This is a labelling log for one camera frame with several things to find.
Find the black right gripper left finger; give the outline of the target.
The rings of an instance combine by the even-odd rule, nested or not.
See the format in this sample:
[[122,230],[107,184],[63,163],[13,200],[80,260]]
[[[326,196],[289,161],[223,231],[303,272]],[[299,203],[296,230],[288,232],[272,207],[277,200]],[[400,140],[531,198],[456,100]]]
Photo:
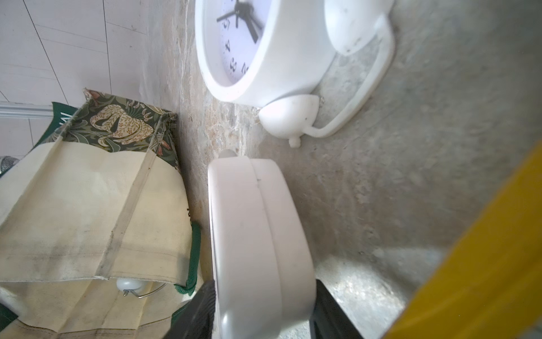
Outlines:
[[211,338],[216,310],[215,281],[206,281],[164,338]]

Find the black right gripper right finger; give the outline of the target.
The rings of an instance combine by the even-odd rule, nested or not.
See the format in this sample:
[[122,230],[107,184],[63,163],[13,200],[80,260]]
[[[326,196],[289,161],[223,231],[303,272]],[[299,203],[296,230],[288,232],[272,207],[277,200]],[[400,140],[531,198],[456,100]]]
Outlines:
[[311,338],[363,339],[322,281],[316,281],[316,303],[309,319]]

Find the white rounded square alarm clock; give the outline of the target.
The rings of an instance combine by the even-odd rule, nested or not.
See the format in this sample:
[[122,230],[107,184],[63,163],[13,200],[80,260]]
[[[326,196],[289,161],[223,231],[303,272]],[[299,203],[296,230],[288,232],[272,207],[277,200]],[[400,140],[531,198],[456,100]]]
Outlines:
[[309,320],[316,275],[281,169],[225,150],[207,170],[215,338],[278,338]]

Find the canvas tote bag green handles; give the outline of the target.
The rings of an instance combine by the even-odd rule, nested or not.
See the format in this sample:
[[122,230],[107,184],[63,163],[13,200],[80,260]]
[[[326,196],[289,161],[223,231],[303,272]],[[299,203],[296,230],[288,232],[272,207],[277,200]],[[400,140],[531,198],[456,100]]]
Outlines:
[[[177,115],[86,97],[1,177],[3,338],[163,338],[200,288]],[[166,285],[138,299],[117,278]]]

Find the yellow square alarm clock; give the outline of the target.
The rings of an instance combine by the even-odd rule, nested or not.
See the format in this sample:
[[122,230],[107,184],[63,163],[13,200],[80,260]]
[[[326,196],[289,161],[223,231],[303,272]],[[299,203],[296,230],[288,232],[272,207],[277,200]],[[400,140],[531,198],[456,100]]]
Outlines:
[[386,333],[518,338],[541,323],[541,148],[536,147]]

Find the white plastic alarm clock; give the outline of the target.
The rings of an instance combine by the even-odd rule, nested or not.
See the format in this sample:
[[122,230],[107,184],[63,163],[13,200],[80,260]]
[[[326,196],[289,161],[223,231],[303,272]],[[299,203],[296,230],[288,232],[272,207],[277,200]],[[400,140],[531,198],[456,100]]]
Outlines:
[[[395,53],[392,1],[197,1],[198,63],[210,93],[225,103],[256,107],[269,134],[301,145],[327,138],[366,104]],[[335,55],[349,56],[374,39],[371,70],[341,111],[315,126],[313,94]]]

